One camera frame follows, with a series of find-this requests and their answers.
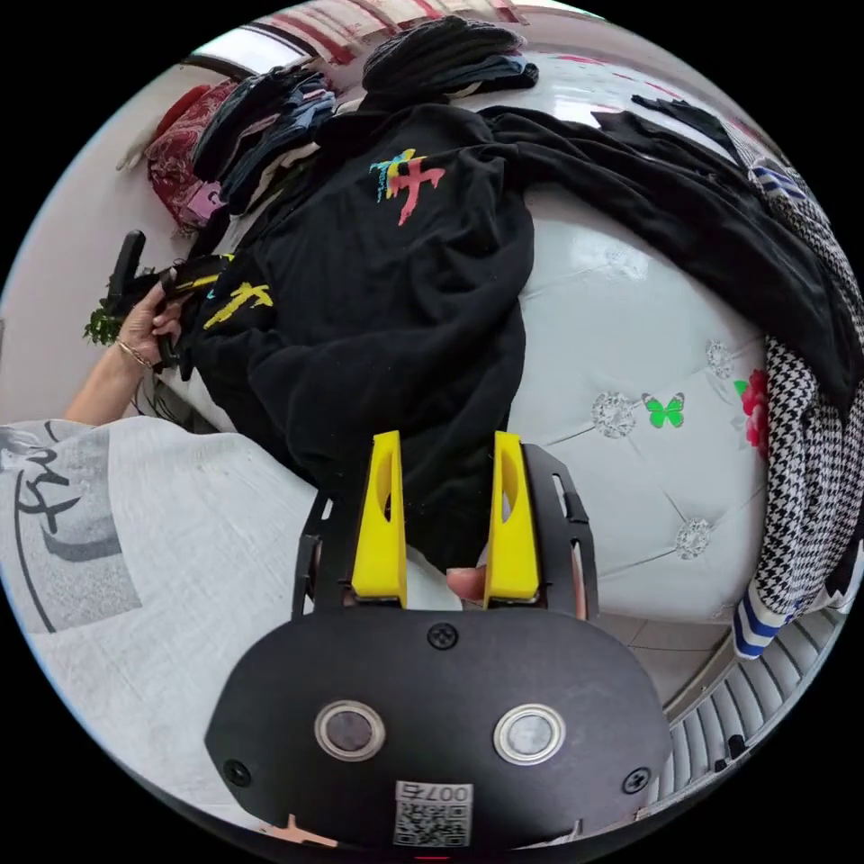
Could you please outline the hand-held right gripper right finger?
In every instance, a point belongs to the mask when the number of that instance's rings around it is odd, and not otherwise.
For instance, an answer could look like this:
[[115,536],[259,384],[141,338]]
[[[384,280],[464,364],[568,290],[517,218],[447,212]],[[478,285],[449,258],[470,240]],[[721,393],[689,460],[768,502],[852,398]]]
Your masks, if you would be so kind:
[[540,569],[526,460],[519,436],[494,437],[485,605],[532,604]]

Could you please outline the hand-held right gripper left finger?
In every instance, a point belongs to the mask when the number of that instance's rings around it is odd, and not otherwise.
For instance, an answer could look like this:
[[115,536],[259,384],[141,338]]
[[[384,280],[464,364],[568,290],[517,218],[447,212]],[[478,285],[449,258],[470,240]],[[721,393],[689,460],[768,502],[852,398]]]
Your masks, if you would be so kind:
[[401,437],[373,437],[364,485],[351,588],[357,599],[406,599],[407,544]]

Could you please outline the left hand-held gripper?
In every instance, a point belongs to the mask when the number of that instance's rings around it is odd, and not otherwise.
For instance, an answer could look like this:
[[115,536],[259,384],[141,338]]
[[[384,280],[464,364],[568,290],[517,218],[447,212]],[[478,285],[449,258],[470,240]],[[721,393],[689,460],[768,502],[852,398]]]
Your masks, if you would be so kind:
[[[162,313],[171,304],[182,304],[189,296],[203,297],[234,258],[233,254],[200,256],[166,270],[160,276],[163,299],[157,312]],[[155,373],[162,373],[177,366],[177,340],[178,337],[171,335],[157,337],[158,361],[153,367]]]

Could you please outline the person's left hand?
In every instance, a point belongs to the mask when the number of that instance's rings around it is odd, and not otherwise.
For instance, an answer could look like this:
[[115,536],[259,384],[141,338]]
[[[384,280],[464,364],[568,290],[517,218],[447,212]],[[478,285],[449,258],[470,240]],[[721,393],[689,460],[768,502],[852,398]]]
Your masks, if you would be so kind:
[[166,300],[166,288],[176,280],[176,269],[168,268],[148,293],[125,318],[117,344],[131,351],[131,356],[152,368],[162,363],[160,340],[175,343],[181,332],[180,317],[183,299]]

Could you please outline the person's right hand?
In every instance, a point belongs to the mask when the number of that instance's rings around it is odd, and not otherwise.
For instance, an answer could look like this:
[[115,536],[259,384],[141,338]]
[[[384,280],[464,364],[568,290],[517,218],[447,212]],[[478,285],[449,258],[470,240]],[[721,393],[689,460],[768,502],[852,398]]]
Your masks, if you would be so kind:
[[486,566],[449,569],[446,574],[447,585],[461,600],[479,604],[484,600],[486,590]]

